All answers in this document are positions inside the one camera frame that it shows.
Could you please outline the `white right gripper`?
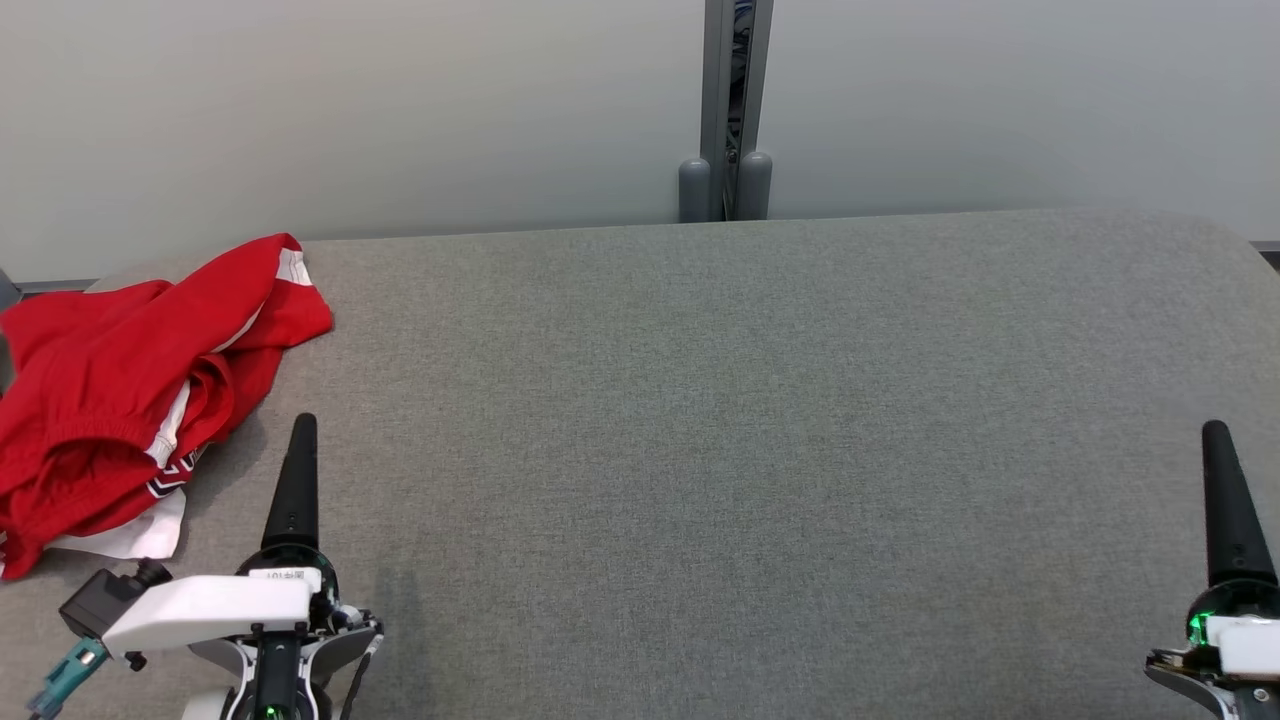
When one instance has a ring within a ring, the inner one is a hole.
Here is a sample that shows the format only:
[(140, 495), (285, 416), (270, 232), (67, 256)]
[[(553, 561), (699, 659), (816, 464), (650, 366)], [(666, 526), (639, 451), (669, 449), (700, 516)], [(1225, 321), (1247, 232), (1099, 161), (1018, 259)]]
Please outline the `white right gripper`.
[(1184, 650), (1152, 650), (1146, 676), (1215, 719), (1279, 717), (1277, 574), (1231, 432), (1202, 425), (1207, 579)]

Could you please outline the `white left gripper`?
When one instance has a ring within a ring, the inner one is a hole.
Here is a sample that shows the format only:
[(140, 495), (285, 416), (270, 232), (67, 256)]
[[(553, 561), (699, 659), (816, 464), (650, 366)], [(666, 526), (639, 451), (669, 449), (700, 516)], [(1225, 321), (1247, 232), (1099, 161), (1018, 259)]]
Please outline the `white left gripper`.
[(319, 551), (317, 419), (302, 413), (262, 533), (232, 575), (172, 579), (146, 589), (108, 626), (114, 656), (186, 647), (236, 684), (192, 696), (184, 719), (349, 719), (383, 623), (343, 603)]

